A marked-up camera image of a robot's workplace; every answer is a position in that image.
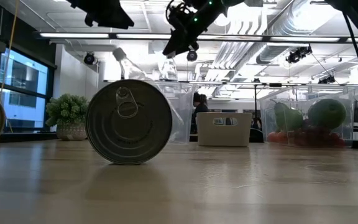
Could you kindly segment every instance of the person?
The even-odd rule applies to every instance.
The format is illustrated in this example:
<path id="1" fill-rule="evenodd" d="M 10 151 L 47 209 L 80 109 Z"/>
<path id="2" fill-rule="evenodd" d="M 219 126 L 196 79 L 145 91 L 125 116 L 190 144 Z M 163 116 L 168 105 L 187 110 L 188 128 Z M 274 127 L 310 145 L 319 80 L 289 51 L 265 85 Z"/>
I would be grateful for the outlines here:
<path id="1" fill-rule="evenodd" d="M 193 106 L 196 108 L 191 115 L 191 133 L 197 132 L 196 117 L 197 113 L 208 112 L 206 95 L 195 93 L 193 96 Z"/>

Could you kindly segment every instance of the pull tab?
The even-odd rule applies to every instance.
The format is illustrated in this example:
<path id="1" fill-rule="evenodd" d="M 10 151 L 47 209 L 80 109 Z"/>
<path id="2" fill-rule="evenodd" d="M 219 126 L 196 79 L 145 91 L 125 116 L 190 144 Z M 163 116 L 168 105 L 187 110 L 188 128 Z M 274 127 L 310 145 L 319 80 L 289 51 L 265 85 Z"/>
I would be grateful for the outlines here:
<path id="1" fill-rule="evenodd" d="M 126 87 L 119 87 L 116 92 L 117 112 L 122 119 L 133 118 L 138 112 L 137 103 L 132 92 Z"/>

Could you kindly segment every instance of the transparent storage box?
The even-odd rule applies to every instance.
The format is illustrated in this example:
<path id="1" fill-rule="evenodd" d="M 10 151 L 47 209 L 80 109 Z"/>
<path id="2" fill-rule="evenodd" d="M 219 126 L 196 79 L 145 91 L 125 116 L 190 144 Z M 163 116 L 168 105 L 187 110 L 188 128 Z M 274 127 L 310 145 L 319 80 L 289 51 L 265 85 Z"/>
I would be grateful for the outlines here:
<path id="1" fill-rule="evenodd" d="M 191 114 L 193 112 L 193 95 L 196 85 L 178 82 L 146 82 L 159 89 L 170 104 L 172 131 L 168 143 L 188 144 L 190 139 Z"/>
<path id="2" fill-rule="evenodd" d="M 294 86 L 259 100 L 264 139 L 296 147 L 352 144 L 354 88 Z"/>

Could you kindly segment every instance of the security camera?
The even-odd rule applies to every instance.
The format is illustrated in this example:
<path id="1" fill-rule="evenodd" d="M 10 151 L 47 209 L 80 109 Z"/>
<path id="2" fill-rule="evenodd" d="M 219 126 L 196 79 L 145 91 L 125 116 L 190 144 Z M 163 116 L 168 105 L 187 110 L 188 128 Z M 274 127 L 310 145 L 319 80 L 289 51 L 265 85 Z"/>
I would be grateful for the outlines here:
<path id="1" fill-rule="evenodd" d="M 194 62 L 197 60 L 197 53 L 194 50 L 189 51 L 187 54 L 187 61 Z"/>
<path id="2" fill-rule="evenodd" d="M 84 57 L 84 63 L 87 65 L 94 65 L 97 62 L 96 58 L 94 57 L 94 52 L 86 53 Z"/>

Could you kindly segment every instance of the green melon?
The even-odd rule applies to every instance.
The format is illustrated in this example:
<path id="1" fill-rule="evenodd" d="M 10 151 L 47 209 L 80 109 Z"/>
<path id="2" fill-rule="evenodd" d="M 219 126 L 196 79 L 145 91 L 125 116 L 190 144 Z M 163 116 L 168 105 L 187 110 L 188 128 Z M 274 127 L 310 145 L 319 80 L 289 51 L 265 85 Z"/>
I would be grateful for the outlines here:
<path id="1" fill-rule="evenodd" d="M 312 125 L 335 129 L 345 121 L 346 109 L 338 100 L 323 99 L 311 105 L 308 117 Z"/>

